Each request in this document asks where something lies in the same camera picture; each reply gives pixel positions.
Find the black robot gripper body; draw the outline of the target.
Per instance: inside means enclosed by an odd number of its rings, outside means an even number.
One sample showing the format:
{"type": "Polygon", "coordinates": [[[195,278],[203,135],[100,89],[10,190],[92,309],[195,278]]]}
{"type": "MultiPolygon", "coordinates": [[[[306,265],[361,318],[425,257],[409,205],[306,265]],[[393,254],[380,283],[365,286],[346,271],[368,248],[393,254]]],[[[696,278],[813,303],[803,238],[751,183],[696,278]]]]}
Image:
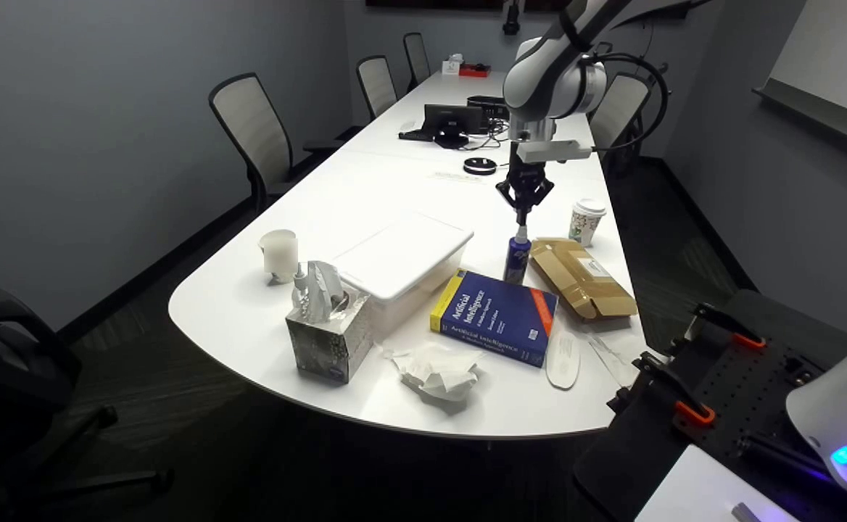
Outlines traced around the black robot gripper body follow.
{"type": "Polygon", "coordinates": [[[546,176],[543,161],[512,161],[504,180],[496,186],[516,213],[529,213],[551,187],[555,183],[546,176]]]}

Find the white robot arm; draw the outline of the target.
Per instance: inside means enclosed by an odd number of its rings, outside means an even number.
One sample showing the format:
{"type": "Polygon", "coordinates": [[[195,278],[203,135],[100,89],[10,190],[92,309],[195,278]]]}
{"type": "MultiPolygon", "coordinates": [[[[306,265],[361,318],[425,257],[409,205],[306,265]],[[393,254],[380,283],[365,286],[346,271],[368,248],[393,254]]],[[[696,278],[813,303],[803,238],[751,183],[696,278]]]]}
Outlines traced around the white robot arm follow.
{"type": "MultiPolygon", "coordinates": [[[[525,39],[514,67],[501,78],[501,102],[509,106],[509,174],[500,194],[516,210],[516,225],[529,225],[529,213],[539,205],[555,183],[546,176],[549,161],[586,160],[597,144],[561,139],[556,122],[572,113],[596,113],[606,93],[606,62],[630,61],[630,51],[597,51],[596,36],[632,0],[572,0],[556,20],[533,39],[525,39]]],[[[649,71],[662,102],[671,102],[664,74],[645,58],[632,58],[649,71]]]]}

